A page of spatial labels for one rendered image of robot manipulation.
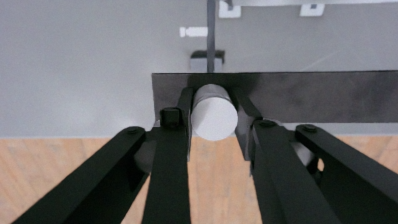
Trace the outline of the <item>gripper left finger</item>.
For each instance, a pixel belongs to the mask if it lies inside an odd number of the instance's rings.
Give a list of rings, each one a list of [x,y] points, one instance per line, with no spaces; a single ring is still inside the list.
[[[150,131],[122,129],[10,224],[121,224],[149,176],[140,224],[192,224],[192,105],[183,88]]]

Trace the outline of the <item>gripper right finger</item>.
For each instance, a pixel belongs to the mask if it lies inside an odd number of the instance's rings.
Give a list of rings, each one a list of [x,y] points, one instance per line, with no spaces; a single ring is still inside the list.
[[[398,224],[398,173],[318,126],[263,118],[241,87],[230,99],[262,224]]]

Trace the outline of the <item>white cylinder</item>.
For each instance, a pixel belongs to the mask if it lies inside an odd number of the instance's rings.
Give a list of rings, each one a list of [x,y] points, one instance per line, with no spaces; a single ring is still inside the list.
[[[191,124],[200,137],[211,141],[224,139],[235,130],[237,119],[236,109],[223,87],[207,84],[197,90]]]

